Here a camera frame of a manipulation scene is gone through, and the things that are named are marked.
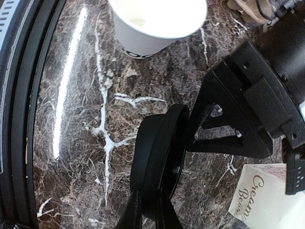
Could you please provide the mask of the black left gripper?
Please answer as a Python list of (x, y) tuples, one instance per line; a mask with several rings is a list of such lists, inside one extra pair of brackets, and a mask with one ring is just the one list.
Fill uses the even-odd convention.
[[(203, 78), (184, 132), (189, 152), (264, 159), (283, 135), (286, 194), (305, 189), (305, 4), (294, 7), (256, 43), (243, 42)], [(196, 140), (204, 130), (229, 126), (230, 136)]]

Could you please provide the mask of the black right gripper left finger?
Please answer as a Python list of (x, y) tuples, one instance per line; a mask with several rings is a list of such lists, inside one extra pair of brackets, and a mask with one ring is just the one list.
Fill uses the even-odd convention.
[(133, 191), (121, 215), (116, 229), (142, 229), (142, 196), (139, 190)]

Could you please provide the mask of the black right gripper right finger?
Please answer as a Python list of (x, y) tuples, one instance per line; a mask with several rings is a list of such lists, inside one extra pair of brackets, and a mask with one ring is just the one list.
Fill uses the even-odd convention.
[(155, 223), (157, 229), (177, 229), (178, 218), (166, 191), (161, 188), (158, 192)]

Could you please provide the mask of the single black cup lid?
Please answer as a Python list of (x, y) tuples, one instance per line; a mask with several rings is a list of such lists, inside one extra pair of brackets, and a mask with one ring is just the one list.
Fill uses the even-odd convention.
[(188, 106), (175, 104), (164, 114), (145, 117), (138, 129), (130, 190), (141, 192), (142, 214), (151, 220), (159, 190), (171, 198), (177, 187), (186, 153), (181, 137), (188, 119)]

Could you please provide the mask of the white paper takeout bag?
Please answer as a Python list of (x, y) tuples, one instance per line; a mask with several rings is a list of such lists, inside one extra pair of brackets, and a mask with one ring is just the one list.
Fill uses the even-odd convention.
[(286, 195), (286, 165), (246, 164), (228, 209), (251, 229), (303, 229), (305, 193)]

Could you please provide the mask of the brown cardboard cup carrier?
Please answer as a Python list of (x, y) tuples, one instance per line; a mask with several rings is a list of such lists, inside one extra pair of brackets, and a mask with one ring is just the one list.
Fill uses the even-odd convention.
[(255, 0), (228, 0), (227, 6), (239, 11), (246, 23), (270, 24), (274, 19), (273, 7), (268, 0), (259, 0), (260, 9)]

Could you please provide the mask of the white paper coffee cup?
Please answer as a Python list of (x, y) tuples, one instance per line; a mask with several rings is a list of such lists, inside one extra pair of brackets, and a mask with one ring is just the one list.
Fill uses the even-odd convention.
[(146, 59), (198, 31), (207, 17), (205, 0), (111, 0), (117, 41), (134, 59)]

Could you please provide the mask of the black table front rail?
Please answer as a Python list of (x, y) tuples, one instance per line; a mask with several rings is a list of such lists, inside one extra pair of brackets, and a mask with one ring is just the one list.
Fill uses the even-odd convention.
[(20, 0), (0, 42), (0, 226), (36, 229), (34, 121), (63, 0)]

